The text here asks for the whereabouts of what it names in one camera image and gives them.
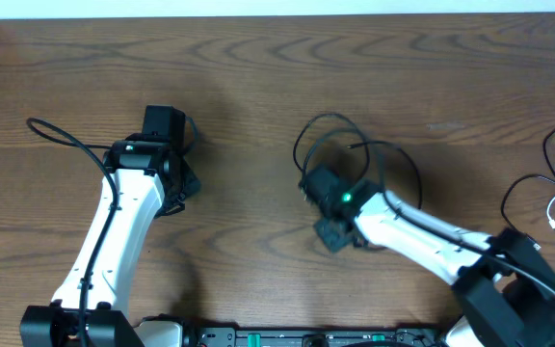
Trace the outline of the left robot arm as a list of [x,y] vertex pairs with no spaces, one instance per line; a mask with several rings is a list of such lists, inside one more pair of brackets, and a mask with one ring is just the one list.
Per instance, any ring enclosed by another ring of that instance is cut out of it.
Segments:
[[194,121],[172,106],[149,105],[140,132],[103,148],[62,128],[29,118],[42,138],[84,151],[103,174],[91,227],[64,282],[47,306],[29,306],[19,331],[25,346],[195,346],[195,329],[165,314],[138,326],[128,320],[129,298],[152,222],[185,209],[200,182],[185,160]]

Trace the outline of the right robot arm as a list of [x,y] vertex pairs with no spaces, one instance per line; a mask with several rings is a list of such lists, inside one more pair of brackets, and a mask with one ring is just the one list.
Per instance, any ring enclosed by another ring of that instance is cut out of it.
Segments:
[[453,226],[372,181],[351,183],[319,166],[299,183],[322,214],[315,229],[337,252],[360,238],[447,283],[462,317],[445,346],[555,346],[555,272],[538,243],[511,227],[489,235]]

